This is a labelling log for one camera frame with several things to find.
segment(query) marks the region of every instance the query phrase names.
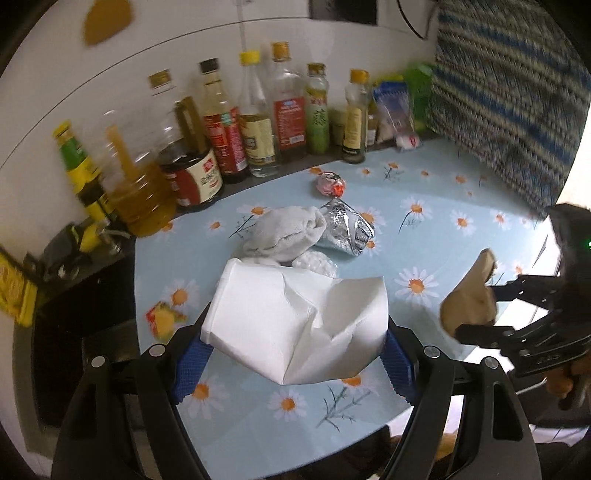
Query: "food wrapper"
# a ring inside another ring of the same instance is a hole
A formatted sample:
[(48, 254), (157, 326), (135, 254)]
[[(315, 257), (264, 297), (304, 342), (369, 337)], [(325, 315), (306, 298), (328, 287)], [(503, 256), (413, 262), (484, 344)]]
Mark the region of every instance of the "food wrapper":
[(347, 182), (332, 171), (324, 171), (316, 177), (316, 188), (327, 197), (342, 197), (346, 186)]
[(176, 324), (187, 322), (186, 315), (172, 309), (163, 301), (159, 301), (146, 313), (146, 319), (154, 337), (165, 343), (174, 335)]
[(357, 257), (375, 236), (374, 226), (341, 199), (332, 199), (320, 211), (326, 219), (326, 230), (317, 243), (319, 247)]

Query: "plastic bottle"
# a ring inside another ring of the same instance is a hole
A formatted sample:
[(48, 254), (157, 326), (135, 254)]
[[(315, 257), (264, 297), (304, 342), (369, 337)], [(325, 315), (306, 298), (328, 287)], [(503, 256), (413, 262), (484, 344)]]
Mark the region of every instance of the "plastic bottle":
[(244, 76), (238, 108), (244, 149), (251, 173), (255, 177), (268, 177), (277, 173), (278, 164), (269, 105), (256, 73), (261, 54), (255, 50), (243, 51), (240, 61)]
[(306, 85), (306, 135), (308, 150), (323, 154), (329, 149), (330, 128), (327, 95), (329, 83), (324, 76), (324, 63), (308, 64)]
[(298, 160), (306, 156), (306, 112), (300, 75), (291, 69), (290, 46), (273, 43), (274, 72), (271, 79), (274, 120), (281, 158)]
[(110, 111), (101, 123), (106, 126), (99, 139), (102, 186), (130, 233), (152, 235), (173, 219), (176, 196), (145, 143), (141, 122)]
[(218, 60), (205, 60), (199, 66), (205, 79), (205, 128), (224, 181), (238, 183), (248, 177), (248, 163), (238, 127), (238, 108), (230, 102), (222, 85)]
[(361, 163), (365, 160), (368, 121), (369, 73), (351, 70), (350, 83), (345, 87), (347, 98), (347, 123), (343, 137), (342, 160)]
[(207, 208), (220, 198), (223, 180), (195, 102), (175, 86), (168, 70), (149, 80), (160, 125), (158, 163), (176, 194), (178, 210)]

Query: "green bottle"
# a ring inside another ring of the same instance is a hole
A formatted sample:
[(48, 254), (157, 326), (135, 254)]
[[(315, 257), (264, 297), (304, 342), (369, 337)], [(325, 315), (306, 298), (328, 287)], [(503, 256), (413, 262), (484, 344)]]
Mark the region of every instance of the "green bottle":
[(327, 105), (329, 83), (324, 76), (325, 68), (323, 63), (308, 64), (306, 135), (310, 153), (317, 155), (326, 153), (330, 146)]
[(95, 222), (102, 221), (109, 224), (116, 214), (100, 185), (100, 170), (72, 134), (70, 122), (62, 123), (53, 132), (53, 136), (60, 147), (61, 158), (66, 167), (66, 173), (70, 177), (74, 194)]

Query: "snack package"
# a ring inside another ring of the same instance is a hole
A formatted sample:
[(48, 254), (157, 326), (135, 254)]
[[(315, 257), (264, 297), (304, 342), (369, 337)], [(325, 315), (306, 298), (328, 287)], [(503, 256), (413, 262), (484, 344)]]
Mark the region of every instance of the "snack package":
[(167, 303), (159, 301), (146, 313), (146, 320), (148, 320), (152, 334), (161, 342), (166, 343), (174, 335), (176, 324), (186, 323), (187, 316), (172, 309)]
[(397, 146), (411, 150), (420, 145), (414, 132), (413, 112), (410, 108), (408, 87), (404, 82), (382, 82), (374, 89), (374, 100), (378, 107), (377, 143), (395, 138)]

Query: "plastic package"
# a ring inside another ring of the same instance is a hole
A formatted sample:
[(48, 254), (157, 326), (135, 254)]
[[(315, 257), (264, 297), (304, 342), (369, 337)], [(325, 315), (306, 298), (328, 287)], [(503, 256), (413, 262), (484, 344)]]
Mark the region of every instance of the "plastic package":
[(302, 253), (291, 263), (291, 266), (310, 270), (329, 278), (336, 278), (339, 269), (327, 255), (313, 250)]
[(396, 138), (397, 144), (400, 143), (399, 147), (409, 150), (408, 145), (412, 143), (406, 140), (409, 135), (416, 137), (416, 134), (406, 83), (382, 82), (374, 89), (374, 100), (379, 116), (376, 142), (383, 143)]

